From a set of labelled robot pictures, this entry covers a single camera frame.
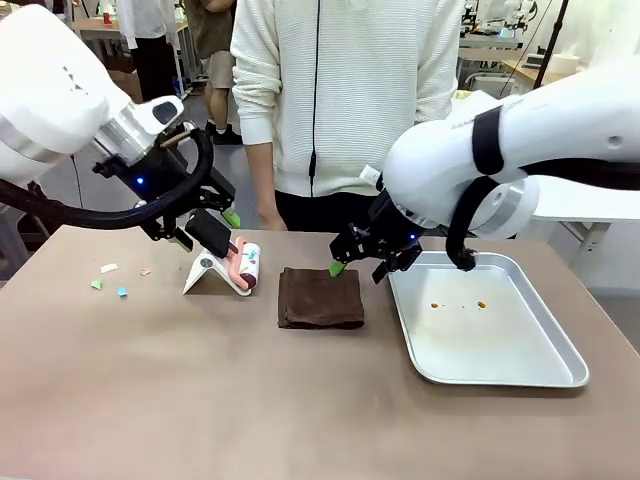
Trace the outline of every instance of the silver baking tray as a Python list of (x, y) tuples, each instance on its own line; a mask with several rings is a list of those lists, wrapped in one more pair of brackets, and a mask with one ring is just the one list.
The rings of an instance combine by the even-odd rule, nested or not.
[(476, 260), (463, 272), (444, 252), (423, 252), (390, 275), (418, 372), (447, 384), (586, 385), (586, 363), (518, 264), (497, 253)]

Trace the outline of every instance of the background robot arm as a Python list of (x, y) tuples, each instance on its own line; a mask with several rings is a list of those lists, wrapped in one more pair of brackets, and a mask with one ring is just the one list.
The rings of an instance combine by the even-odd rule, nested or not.
[(449, 226), (447, 253), (475, 266), (467, 231), (508, 238), (531, 219), (538, 185), (551, 175), (604, 188), (640, 190), (640, 98), (629, 95), (640, 57), (590, 69), (479, 115), (409, 129), (391, 148), (369, 225), (351, 225), (334, 258), (383, 260), (374, 273), (406, 270), (420, 254), (427, 221)]
[[(176, 97), (135, 105), (73, 32), (39, 6), (0, 23), (0, 56), (9, 66), (0, 77), (0, 202), (85, 228), (141, 226), (153, 240), (174, 240), (187, 250), (193, 240), (176, 218), (196, 209), (186, 231), (214, 255), (226, 255), (230, 232), (204, 209), (227, 210), (235, 190), (213, 168), (210, 139), (198, 129), (182, 135), (199, 152), (187, 173), (186, 160), (168, 138), (183, 112)], [(105, 154), (94, 172), (118, 177), (146, 205), (81, 210), (20, 188), (92, 142)]]

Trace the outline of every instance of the brown shirt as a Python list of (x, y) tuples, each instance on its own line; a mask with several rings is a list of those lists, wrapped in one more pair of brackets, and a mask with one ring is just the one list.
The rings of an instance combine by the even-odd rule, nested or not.
[(202, 60), (221, 50), (228, 51), (233, 33), (232, 10), (235, 10), (235, 3), (226, 12), (212, 13), (206, 8), (210, 1), (184, 0), (189, 29)]

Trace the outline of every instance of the white stand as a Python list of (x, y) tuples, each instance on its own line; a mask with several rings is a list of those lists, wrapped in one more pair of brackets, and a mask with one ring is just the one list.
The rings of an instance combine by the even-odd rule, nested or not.
[(238, 295), (246, 297), (251, 295), (251, 290), (242, 290), (238, 287), (231, 278), (229, 278), (229, 260), (226, 258), (217, 258), (211, 255), (208, 250), (203, 250), (198, 258), (195, 259), (193, 265), (191, 265), (191, 271), (189, 272), (189, 276), (187, 277), (187, 283), (184, 286), (184, 290), (182, 294), (187, 293), (191, 287), (195, 285), (195, 283), (202, 277), (207, 270), (215, 270), (218, 272), (225, 282), (231, 285)]

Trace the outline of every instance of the black shoe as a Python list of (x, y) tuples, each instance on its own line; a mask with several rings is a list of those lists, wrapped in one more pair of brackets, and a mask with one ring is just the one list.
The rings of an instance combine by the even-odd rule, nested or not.
[(233, 131), (231, 125), (227, 125), (224, 133), (218, 133), (215, 125), (207, 122), (205, 130), (211, 135), (214, 145), (242, 145), (242, 137)]

